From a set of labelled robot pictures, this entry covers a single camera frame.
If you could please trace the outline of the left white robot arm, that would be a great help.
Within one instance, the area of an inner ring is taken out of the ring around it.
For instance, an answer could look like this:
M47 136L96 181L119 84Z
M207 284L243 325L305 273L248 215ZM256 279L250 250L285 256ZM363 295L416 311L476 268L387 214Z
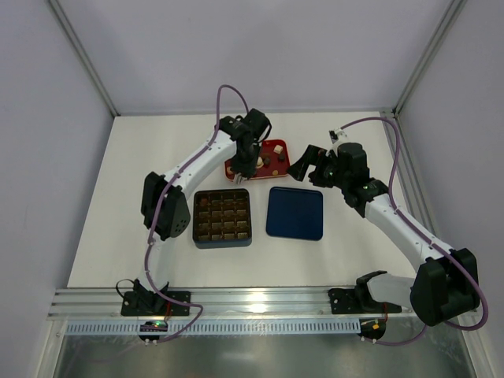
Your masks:
M190 157L162 175L151 172L146 176L141 214L149 230L147 252L142 273L132 289L122 294L122 315L159 315L167 302L183 305L180 299L168 297L168 262L174 255L176 238L191 220L188 199L228 159L238 177L251 178L256 173L261 137L270 130L269 119L256 109L245 117L226 116Z

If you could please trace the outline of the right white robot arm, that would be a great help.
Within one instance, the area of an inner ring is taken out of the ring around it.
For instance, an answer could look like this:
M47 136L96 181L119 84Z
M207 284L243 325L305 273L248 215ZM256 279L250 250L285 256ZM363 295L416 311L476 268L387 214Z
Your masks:
M287 172L297 181L340 189L345 203L378 227L413 266L414 278L385 271L358 278L355 291L364 306L387 302L408 307L426 325L435 326L480 305L475 256L440 242L393 206L387 186L370 176L361 144L343 143L334 150L310 145Z

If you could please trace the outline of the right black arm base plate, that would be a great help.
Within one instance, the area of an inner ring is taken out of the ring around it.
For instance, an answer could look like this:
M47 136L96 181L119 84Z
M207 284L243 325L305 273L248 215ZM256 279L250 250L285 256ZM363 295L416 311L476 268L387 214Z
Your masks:
M402 307L362 298L354 288L334 287L328 290L329 304L333 315L401 313Z

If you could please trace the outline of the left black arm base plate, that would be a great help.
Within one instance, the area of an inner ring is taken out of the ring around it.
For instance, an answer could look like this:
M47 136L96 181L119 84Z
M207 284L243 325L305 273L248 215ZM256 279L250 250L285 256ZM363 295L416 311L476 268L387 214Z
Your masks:
M168 314L174 317L188 317L188 306L173 304L153 292L139 294L128 291L124 295L120 315L123 317L160 317Z

